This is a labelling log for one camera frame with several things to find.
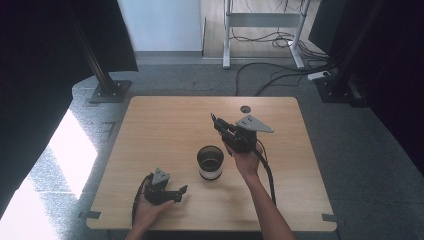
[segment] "black stand base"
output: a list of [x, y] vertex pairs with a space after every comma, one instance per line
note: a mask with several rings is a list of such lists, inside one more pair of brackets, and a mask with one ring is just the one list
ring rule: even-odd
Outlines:
[[333, 78], [321, 78], [314, 81], [323, 103], [349, 103], [352, 107], [368, 107], [361, 97], [356, 98], [350, 87], [335, 91]]
[[100, 84], [94, 90], [91, 96], [90, 103], [121, 103], [124, 100], [125, 94], [131, 86], [129, 80], [113, 81], [116, 84], [115, 91], [112, 93], [105, 93]]

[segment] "gray plastic part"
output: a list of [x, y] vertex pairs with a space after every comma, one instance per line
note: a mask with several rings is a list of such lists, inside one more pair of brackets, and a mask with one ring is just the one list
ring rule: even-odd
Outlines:
[[155, 173], [153, 174], [152, 184], [156, 185], [158, 183], [168, 180], [171, 176], [166, 172], [162, 171], [160, 168], [156, 168]]
[[269, 132], [269, 133], [274, 132], [274, 129], [270, 128], [268, 125], [262, 123], [260, 120], [253, 117], [250, 114], [238, 120], [236, 122], [236, 125], [250, 131]]

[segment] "power strip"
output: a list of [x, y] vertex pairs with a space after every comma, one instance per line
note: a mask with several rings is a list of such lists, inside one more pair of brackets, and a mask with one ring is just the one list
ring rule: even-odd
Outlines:
[[308, 75], [308, 80], [309, 81], [313, 81], [319, 78], [324, 78], [324, 77], [328, 77], [331, 74], [327, 71], [323, 71], [323, 72], [317, 72], [317, 73], [312, 73]]

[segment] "person's right hand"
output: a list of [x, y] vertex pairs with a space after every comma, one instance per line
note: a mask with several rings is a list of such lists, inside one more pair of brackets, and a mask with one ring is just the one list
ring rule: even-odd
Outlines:
[[[233, 155], [237, 169], [239, 170], [241, 176], [245, 181], [249, 180], [252, 177], [258, 177], [258, 166], [260, 160], [255, 155], [254, 152], [250, 151], [248, 153], [236, 153], [231, 147], [224, 143], [227, 150]], [[259, 153], [262, 154], [263, 149], [259, 143], [256, 143], [256, 149]]]

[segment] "gray carpet floor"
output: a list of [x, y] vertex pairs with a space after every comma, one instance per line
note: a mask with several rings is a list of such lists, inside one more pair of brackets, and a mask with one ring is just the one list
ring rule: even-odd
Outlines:
[[[139, 59], [139, 72], [111, 73], [114, 80], [131, 80], [123, 103], [90, 104], [97, 86], [94, 77], [73, 89], [70, 106], [81, 129], [93, 144], [92, 159], [81, 194], [72, 193], [66, 173], [52, 146], [46, 148], [15, 194], [9, 221], [32, 226], [32, 239], [124, 239], [127, 231], [89, 229], [80, 212], [90, 210], [115, 138], [133, 96], [199, 95], [233, 96], [237, 70], [245, 62], [223, 70], [213, 60], [151, 57]], [[252, 96], [280, 68], [252, 65], [240, 74], [239, 95]], [[283, 78], [261, 96], [295, 97], [321, 170], [325, 187], [338, 219], [337, 232], [296, 233], [298, 239], [411, 239], [424, 240], [424, 179], [406, 153], [369, 108], [325, 104], [313, 82], [303, 77]], [[70, 151], [77, 143], [69, 140]], [[82, 174], [81, 166], [77, 174]], [[151, 233], [150, 239], [257, 239], [260, 234]]]

